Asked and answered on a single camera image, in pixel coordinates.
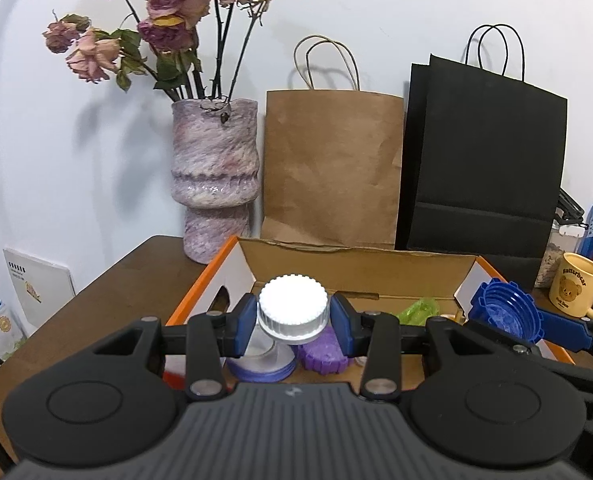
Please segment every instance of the pink marbled vase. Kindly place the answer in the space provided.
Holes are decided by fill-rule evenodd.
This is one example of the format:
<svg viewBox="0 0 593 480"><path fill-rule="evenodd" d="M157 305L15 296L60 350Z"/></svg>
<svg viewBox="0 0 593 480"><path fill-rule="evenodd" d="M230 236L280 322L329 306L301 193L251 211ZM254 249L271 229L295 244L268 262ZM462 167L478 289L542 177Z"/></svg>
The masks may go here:
<svg viewBox="0 0 593 480"><path fill-rule="evenodd" d="M183 248L207 264L231 235L249 235L248 204L259 195L258 103L232 101L230 118L199 100L172 104L172 197L188 208Z"/></svg>

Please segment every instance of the black bag handle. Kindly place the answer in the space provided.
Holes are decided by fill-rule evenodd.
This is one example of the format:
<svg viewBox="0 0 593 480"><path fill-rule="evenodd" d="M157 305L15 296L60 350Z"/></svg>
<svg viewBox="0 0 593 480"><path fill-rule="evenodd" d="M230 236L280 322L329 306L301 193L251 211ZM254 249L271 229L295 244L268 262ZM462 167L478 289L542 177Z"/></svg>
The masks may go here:
<svg viewBox="0 0 593 480"><path fill-rule="evenodd" d="M516 28L512 27L512 25L508 25L507 23L497 23L496 25L481 25L480 27L477 27L475 29L475 31L470 35L470 40L467 44L468 46L468 50L470 48L470 42L472 41L472 38L475 36L475 33L477 32L477 30L479 30L480 28L483 27L488 27L488 30L486 30L482 35L481 38L479 38L479 47L478 47L478 57L479 57L479 66L481 68L483 68L481 65L481 42L483 41L483 37L490 32L490 30L492 30L493 28L495 28L496 30L499 30L499 27L507 27L509 28L512 32L514 32L514 34L516 35L517 39L519 40L519 45L521 46L521 81L525 82L526 80L526 51L525 48L523 47L523 41L521 40L521 37L519 35L519 33L517 32ZM508 63L508 43L505 40L505 36L502 33L502 31L499 30L500 35L503 36L503 41L505 43L505 48L506 48L506 65ZM465 53L465 63L467 64L467 52Z"/></svg>
<svg viewBox="0 0 593 480"><path fill-rule="evenodd" d="M508 41L505 39L505 34L500 30L500 28L497 25L480 25L479 27L475 28L475 30L472 32L472 34L470 34L470 39L467 40L467 50L465 51L465 64L467 64L467 58L470 55L470 46L472 45L472 40L473 40L475 34L477 33L477 30L480 30L483 27L488 27L488 30L486 30L481 35L481 38L479 38L479 48L477 49L477 54L478 54L478 58L479 58L479 68L483 69L483 61L481 60L481 40L483 40L483 37L488 32L490 32L493 28L495 28L496 30L499 31L499 34L503 38L503 43L505 44L505 63L503 64L503 70L501 71L501 75L505 75L505 70L508 67L508 60L510 58L510 51L508 49Z"/></svg>
<svg viewBox="0 0 593 480"><path fill-rule="evenodd" d="M519 44L521 46L521 80L525 82L526 80L526 51L523 48L523 41L521 41L521 37L517 32L516 28L512 27L512 25L507 25L506 23L497 23L494 27L507 27L509 28L514 34L516 35L517 39L519 40ZM481 41L483 41L483 37L490 31L490 29L486 30L479 39L479 49L481 49Z"/></svg>

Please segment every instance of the yellow mug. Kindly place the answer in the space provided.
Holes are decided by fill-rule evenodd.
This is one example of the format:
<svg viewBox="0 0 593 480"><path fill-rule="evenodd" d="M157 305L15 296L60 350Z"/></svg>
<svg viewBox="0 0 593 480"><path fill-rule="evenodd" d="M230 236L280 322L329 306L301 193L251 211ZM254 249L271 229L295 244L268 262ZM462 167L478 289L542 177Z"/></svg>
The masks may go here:
<svg viewBox="0 0 593 480"><path fill-rule="evenodd" d="M593 261L564 253L550 288L550 301L568 316L593 319Z"/></svg>

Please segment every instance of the brown paper bag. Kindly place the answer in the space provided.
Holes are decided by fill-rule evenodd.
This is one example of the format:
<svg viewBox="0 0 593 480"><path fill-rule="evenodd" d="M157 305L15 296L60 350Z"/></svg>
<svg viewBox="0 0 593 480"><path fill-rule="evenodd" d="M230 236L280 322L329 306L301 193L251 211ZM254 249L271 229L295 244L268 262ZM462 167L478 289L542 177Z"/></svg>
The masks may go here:
<svg viewBox="0 0 593 480"><path fill-rule="evenodd" d="M297 50L307 51L307 73ZM316 90L309 54L336 47L354 91ZM354 73L343 54L354 65ZM294 50L307 90L268 92L261 236L284 242L393 248L401 181L403 99L362 92L352 53L342 43L308 36Z"/></svg>

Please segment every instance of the blue gripper pad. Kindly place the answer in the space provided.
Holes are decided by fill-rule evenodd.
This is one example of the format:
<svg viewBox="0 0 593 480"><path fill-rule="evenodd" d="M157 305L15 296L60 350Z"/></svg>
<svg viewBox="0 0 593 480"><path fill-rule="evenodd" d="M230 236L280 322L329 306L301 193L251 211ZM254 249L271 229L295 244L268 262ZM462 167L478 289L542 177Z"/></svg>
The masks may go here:
<svg viewBox="0 0 593 480"><path fill-rule="evenodd" d="M236 327L236 336L234 337L234 353L237 357L241 357L248 348L252 331L256 325L256 296L250 293L244 294L243 298L241 298L235 307L235 310L237 310L238 314L238 325Z"/></svg>
<svg viewBox="0 0 593 480"><path fill-rule="evenodd" d="M350 316L352 314L355 314L352 305L344 297L334 294L330 298L330 321L341 347L341 352L349 357L353 356L354 350L354 339L352 338L350 326Z"/></svg>
<svg viewBox="0 0 593 480"><path fill-rule="evenodd" d="M588 332L583 320L573 320L540 308L537 310L543 315L541 327L544 339L572 352L592 348L593 336Z"/></svg>

